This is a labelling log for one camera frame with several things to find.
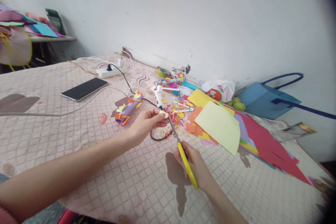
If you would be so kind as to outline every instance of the left hand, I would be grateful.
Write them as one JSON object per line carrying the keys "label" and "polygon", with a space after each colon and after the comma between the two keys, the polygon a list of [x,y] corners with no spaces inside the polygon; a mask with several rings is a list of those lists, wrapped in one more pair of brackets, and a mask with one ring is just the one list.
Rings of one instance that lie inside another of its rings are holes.
{"label": "left hand", "polygon": [[139,145],[152,129],[165,127],[169,121],[168,119],[164,119],[164,117],[164,113],[160,114],[158,108],[142,111],[127,130],[127,134],[131,137],[133,146]]}

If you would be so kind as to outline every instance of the blue tote bag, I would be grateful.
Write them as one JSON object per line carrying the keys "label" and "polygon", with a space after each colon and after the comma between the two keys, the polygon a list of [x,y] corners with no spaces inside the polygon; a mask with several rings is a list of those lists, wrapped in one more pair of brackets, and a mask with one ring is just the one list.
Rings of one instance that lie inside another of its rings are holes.
{"label": "blue tote bag", "polygon": [[[299,77],[276,88],[265,85],[267,82],[291,75],[299,75]],[[238,98],[240,98],[241,102],[245,104],[245,111],[247,113],[271,120],[275,120],[279,116],[291,110],[293,107],[297,107],[328,118],[336,119],[335,115],[328,114],[309,107],[301,106],[299,105],[301,103],[300,100],[294,98],[293,96],[290,96],[289,94],[279,91],[279,88],[293,84],[301,80],[302,78],[302,73],[290,73],[275,77],[263,83],[255,82],[253,85],[251,85],[241,94],[239,94]]]}

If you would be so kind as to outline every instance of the phone screen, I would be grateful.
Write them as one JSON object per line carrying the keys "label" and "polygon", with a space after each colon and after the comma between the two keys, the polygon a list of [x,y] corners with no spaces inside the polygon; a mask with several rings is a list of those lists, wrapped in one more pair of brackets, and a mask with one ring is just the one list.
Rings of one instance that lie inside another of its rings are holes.
{"label": "phone screen", "polygon": [[92,94],[93,92],[97,91],[98,89],[106,86],[108,82],[99,79],[93,78],[87,82],[84,82],[76,87],[73,87],[63,93],[61,95],[68,97],[75,101],[80,101],[84,99],[86,96]]}

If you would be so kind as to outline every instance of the pink sleeve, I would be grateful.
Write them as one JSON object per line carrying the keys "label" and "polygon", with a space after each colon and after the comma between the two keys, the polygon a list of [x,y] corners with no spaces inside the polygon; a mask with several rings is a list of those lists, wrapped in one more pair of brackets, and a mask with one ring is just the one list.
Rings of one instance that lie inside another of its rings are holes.
{"label": "pink sleeve", "polygon": [[18,224],[18,222],[5,210],[0,207],[0,223]]}

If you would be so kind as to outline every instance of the purple paper roll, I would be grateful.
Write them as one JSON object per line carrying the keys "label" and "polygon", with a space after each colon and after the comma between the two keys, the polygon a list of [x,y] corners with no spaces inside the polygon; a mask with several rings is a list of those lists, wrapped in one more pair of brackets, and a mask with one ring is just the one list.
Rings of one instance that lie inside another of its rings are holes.
{"label": "purple paper roll", "polygon": [[[140,95],[140,97],[137,98],[137,100],[141,101],[143,97],[144,97],[143,95]],[[139,101],[136,101],[133,98],[133,101],[129,103],[126,106],[126,108],[124,108],[124,110],[119,113],[119,119],[117,119],[116,122],[119,124],[122,124],[126,120],[126,117],[122,117],[122,116],[129,116],[138,104],[139,104]]]}

